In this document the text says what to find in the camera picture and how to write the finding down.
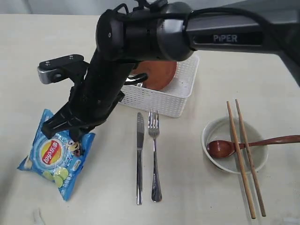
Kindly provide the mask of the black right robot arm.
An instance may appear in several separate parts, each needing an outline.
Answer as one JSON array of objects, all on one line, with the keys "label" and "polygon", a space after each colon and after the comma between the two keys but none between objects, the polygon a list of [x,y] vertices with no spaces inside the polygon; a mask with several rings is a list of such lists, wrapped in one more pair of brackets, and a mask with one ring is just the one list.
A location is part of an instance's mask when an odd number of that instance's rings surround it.
[{"label": "black right robot arm", "polygon": [[96,27],[90,62],[71,54],[38,66],[42,83],[74,82],[68,101],[42,132],[47,138],[64,130],[74,141],[103,124],[124,98],[121,88],[145,60],[184,61],[194,51],[272,53],[295,81],[300,80],[300,7],[265,10],[254,6],[192,10],[184,2],[138,2],[132,12],[106,10]]}]

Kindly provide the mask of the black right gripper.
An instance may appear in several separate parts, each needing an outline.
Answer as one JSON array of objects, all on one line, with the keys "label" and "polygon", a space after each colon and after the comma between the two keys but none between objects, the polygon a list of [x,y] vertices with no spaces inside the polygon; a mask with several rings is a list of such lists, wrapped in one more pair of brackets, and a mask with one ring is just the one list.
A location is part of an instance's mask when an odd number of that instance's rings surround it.
[{"label": "black right gripper", "polygon": [[63,106],[42,125],[42,133],[52,138],[57,132],[69,130],[75,142],[103,124],[116,104],[130,72],[137,67],[136,60],[105,60],[95,51],[89,63],[78,54],[68,56],[72,63],[80,64],[85,77],[81,77],[70,93],[68,106]]}]

